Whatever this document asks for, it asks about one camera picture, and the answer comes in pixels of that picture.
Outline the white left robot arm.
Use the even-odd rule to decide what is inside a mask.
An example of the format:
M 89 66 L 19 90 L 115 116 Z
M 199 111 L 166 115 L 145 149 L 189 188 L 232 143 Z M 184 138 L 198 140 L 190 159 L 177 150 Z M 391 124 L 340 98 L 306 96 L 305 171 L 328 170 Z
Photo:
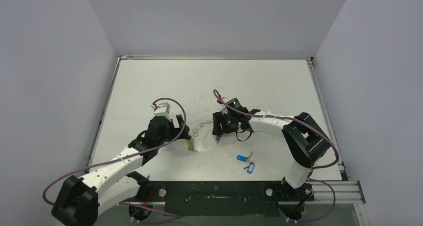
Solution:
M 157 156 L 160 148 L 179 140 L 190 140 L 186 116 L 176 116 L 179 127 L 172 119 L 154 116 L 147 130 L 141 132 L 113 160 L 95 164 L 94 171 L 74 176 L 73 173 L 63 182 L 53 204 L 51 214 L 65 226 L 92 226 L 104 211 L 127 198 L 143 201 L 148 197 L 149 188 L 135 182 L 129 194 L 118 191 L 117 198 L 107 198 L 105 193 L 119 182 L 126 183 L 130 174 Z

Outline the perforated metal key plate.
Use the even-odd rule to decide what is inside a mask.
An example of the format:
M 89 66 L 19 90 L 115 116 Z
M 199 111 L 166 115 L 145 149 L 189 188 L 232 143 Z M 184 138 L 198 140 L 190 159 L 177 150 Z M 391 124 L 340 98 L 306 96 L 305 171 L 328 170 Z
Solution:
M 203 153 L 215 149 L 217 140 L 212 134 L 212 129 L 211 125 L 204 125 L 203 127 L 193 128 L 190 131 L 193 152 Z

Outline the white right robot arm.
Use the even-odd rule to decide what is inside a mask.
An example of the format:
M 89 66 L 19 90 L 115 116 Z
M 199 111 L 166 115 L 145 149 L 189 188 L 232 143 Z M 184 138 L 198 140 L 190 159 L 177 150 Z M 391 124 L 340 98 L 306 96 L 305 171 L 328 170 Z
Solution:
M 290 201 L 302 194 L 301 186 L 310 178 L 316 163 L 330 148 L 326 134 L 311 117 L 302 112 L 297 116 L 280 116 L 259 109 L 248 110 L 237 98 L 223 105 L 212 115 L 212 134 L 267 133 L 283 138 L 293 157 L 293 164 L 283 178 L 283 196 Z

